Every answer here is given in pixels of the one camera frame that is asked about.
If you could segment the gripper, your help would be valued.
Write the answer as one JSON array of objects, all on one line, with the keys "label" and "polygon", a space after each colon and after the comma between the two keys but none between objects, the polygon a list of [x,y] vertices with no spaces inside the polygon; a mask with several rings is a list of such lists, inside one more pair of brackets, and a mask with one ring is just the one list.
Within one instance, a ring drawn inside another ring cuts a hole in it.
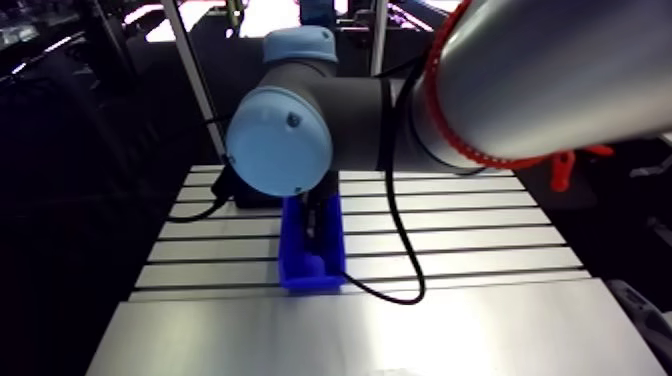
[{"label": "gripper", "polygon": [[301,212],[304,245],[313,255],[324,254],[324,227],[331,184],[320,182],[315,188],[302,195]]}]

